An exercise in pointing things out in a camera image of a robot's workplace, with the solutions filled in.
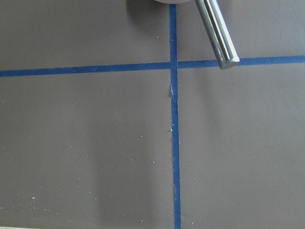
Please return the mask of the pink bowl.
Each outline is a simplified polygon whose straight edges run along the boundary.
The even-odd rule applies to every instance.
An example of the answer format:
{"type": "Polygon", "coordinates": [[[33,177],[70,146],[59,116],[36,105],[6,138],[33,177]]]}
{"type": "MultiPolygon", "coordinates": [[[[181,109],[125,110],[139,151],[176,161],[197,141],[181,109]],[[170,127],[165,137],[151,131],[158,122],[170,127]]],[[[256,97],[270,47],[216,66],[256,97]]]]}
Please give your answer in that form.
{"type": "Polygon", "coordinates": [[[182,3],[190,2],[191,0],[155,0],[155,1],[164,4],[182,4],[182,3]]]}

